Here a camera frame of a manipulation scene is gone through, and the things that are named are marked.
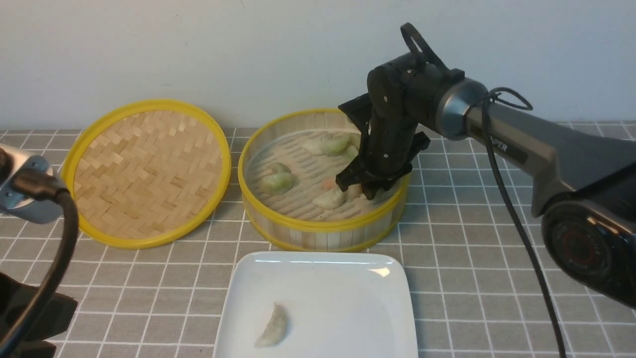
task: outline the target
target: bamboo steamer lid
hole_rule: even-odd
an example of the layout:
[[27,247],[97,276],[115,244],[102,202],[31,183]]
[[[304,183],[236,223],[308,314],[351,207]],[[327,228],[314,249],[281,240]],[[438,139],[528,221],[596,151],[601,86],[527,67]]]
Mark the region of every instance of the bamboo steamer lid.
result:
[[174,100],[133,103],[77,140],[62,170],[80,228],[119,248],[174,241],[216,208],[230,181],[230,149],[206,112]]

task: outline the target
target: yellow rim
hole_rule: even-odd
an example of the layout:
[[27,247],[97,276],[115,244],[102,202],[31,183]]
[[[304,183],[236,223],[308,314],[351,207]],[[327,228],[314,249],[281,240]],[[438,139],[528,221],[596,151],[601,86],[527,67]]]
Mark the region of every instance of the yellow rim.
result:
[[263,131],[273,126],[274,124],[291,117],[304,115],[308,113],[314,113],[314,112],[342,113],[337,108],[316,108],[313,110],[305,110],[305,111],[290,113],[288,115],[284,115],[283,117],[279,117],[275,119],[274,121],[268,123],[266,126],[256,131],[256,133],[254,133],[251,138],[249,138],[249,140],[245,144],[245,148],[243,149],[243,152],[240,155],[240,158],[238,159],[238,168],[237,168],[238,184],[240,185],[240,189],[243,192],[243,200],[246,200],[249,204],[252,205],[252,207],[254,207],[256,211],[258,211],[260,214],[265,216],[270,221],[285,225],[286,227],[290,229],[305,231],[308,233],[334,233],[338,231],[348,231],[348,230],[357,229],[358,227],[365,226],[367,224],[370,224],[376,221],[377,219],[384,216],[389,211],[393,210],[398,204],[398,202],[400,201],[400,199],[404,195],[406,195],[406,190],[408,188],[409,175],[402,178],[397,192],[389,200],[387,200],[386,203],[382,204],[379,208],[377,208],[376,210],[373,210],[372,212],[368,214],[365,214],[356,218],[350,218],[347,220],[338,220],[338,221],[329,221],[329,222],[314,222],[314,221],[298,220],[296,218],[290,218],[285,215],[281,215],[277,213],[276,211],[269,209],[263,203],[258,201],[258,199],[256,199],[256,196],[254,196],[254,194],[252,194],[252,192],[247,187],[245,178],[243,176],[242,168],[245,161],[245,151],[252,144],[252,142],[254,141],[254,138],[259,136]]
[[[391,225],[385,230],[382,231],[378,236],[376,236],[375,238],[373,238],[370,241],[358,244],[356,246],[351,246],[348,248],[343,248],[341,250],[336,250],[334,252],[360,252],[362,250],[366,250],[369,247],[372,247],[373,245],[379,243],[380,241],[382,241],[382,239],[384,239],[394,228],[395,226],[398,224],[399,219],[402,217],[402,212],[404,212],[404,206],[402,206],[402,208],[400,209],[397,217],[395,220],[393,220],[393,222],[391,223]],[[254,229],[262,236],[264,237],[267,241],[269,241],[270,243],[272,243],[274,246],[281,248],[283,250],[286,251],[315,251],[315,250],[309,250],[309,249],[304,249],[301,247],[297,247],[294,246],[290,243],[286,243],[284,241],[280,241],[277,238],[274,238],[272,235],[268,234],[267,232],[265,232],[254,220],[254,218],[252,218],[252,215],[249,213],[249,211],[245,211],[245,214],[247,215],[247,218],[249,218],[250,223],[252,224],[252,226],[254,226]]]
[[124,107],[118,108],[111,113],[108,113],[107,115],[103,116],[98,121],[93,123],[86,131],[82,133],[81,136],[79,136],[77,142],[73,145],[71,151],[69,152],[64,167],[62,168],[62,178],[66,182],[66,185],[68,186],[72,197],[75,198],[74,179],[78,164],[82,155],[84,154],[84,151],[86,150],[86,148],[88,148],[91,142],[95,140],[95,138],[102,131],[106,130],[108,127],[121,119],[140,112],[158,110],[178,111],[184,113],[188,116],[198,119],[199,121],[201,121],[201,123],[205,124],[210,129],[210,131],[212,131],[216,139],[219,141],[219,146],[221,147],[221,157],[223,158],[223,167],[221,168],[221,174],[219,176],[218,190],[215,191],[214,195],[210,198],[207,204],[191,221],[178,227],[177,229],[174,229],[173,231],[152,238],[116,238],[97,230],[93,225],[86,221],[82,214],[80,214],[79,228],[87,233],[90,237],[101,243],[118,248],[139,249],[157,247],[174,241],[194,230],[208,216],[210,216],[210,214],[214,211],[216,206],[221,201],[221,198],[223,197],[223,194],[228,187],[228,184],[230,182],[230,168],[232,168],[232,158],[230,157],[230,147],[228,146],[228,141],[225,138],[225,134],[223,133],[223,130],[221,129],[219,124],[216,123],[216,121],[205,111],[196,106],[193,106],[192,104],[176,101],[173,99],[151,99],[148,101],[131,103]]

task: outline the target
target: white dumpling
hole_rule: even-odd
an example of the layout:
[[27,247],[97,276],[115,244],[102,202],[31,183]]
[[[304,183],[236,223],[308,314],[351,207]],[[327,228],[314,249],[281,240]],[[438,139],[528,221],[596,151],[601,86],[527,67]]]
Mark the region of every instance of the white dumpling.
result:
[[322,193],[312,200],[314,205],[320,206],[323,209],[335,209],[345,202],[345,193],[340,188],[335,187],[327,192]]
[[274,303],[272,317],[263,334],[254,343],[255,348],[273,347],[282,341],[287,333],[287,315],[278,303]]

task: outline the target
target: robotic arm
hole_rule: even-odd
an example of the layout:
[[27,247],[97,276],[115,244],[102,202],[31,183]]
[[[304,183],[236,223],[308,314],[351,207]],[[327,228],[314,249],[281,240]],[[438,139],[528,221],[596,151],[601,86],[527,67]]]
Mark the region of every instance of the robotic arm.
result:
[[448,69],[411,24],[401,32],[410,52],[369,72],[368,93],[339,107],[362,134],[359,155],[336,176],[341,190],[361,183],[372,199],[408,174],[430,142],[418,124],[449,140],[474,138],[533,178],[532,215],[543,216],[554,261],[636,308],[636,142],[512,109],[531,106],[499,100],[497,90]]

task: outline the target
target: bamboo steamer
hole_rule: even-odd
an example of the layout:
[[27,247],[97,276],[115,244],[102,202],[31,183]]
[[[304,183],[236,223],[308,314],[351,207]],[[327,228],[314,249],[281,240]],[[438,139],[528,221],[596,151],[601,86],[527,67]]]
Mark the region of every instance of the bamboo steamer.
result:
[[[324,192],[320,182],[347,165],[344,157],[312,156],[301,144],[325,132],[358,132],[337,109],[307,110],[283,116],[257,131],[238,161],[238,182],[245,213],[266,240],[284,250],[358,252],[381,241],[397,224],[408,177],[374,201],[364,196],[335,210],[323,210],[311,200]],[[258,189],[258,180],[271,172],[271,162],[287,165],[299,184],[279,196]]]

